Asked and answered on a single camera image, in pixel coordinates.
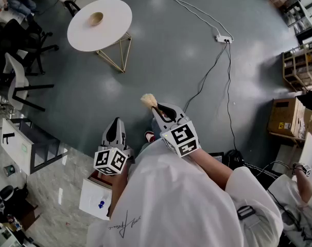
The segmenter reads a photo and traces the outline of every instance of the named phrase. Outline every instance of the power strip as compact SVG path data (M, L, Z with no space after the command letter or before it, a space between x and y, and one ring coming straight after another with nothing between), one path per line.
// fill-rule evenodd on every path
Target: power strip
M216 40L220 43L233 43L231 37L226 37L226 36L221 36L221 35L218 35L216 36Z

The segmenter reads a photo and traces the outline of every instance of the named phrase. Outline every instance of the bowl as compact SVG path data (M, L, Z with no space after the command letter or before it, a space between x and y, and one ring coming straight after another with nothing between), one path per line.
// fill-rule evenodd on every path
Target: bowl
M101 12L95 12L89 17L89 24L91 26L97 26L101 23L103 19L103 14Z

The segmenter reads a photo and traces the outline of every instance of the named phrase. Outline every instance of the beige brush bristles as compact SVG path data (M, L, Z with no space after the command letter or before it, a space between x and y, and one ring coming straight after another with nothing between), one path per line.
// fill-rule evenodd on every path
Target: beige brush bristles
M141 97L141 101L149 109L151 109L152 107L155 107L156 109L158 109L157 101L155 97L150 93L143 95Z

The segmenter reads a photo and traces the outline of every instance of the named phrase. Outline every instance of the white t-shirt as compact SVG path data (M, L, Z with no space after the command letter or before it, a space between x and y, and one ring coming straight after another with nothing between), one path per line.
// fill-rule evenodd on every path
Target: white t-shirt
M223 191L162 140L136 161L111 220L89 227L88 247L277 246L281 214L247 168L234 170ZM252 206L259 223L243 224L235 205Z
M308 204L303 202L298 191L297 183L286 175L276 179L268 190L276 200L291 214L279 207L283 218L283 231L296 247L312 247L312 197Z

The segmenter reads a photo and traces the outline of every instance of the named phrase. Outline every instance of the red shoe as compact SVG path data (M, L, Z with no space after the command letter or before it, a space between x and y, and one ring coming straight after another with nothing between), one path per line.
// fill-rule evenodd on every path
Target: red shoe
M154 135L154 133L151 132L151 131L145 132L145 137L146 137L146 139L147 139L147 141L148 141L149 143L155 141L155 135Z

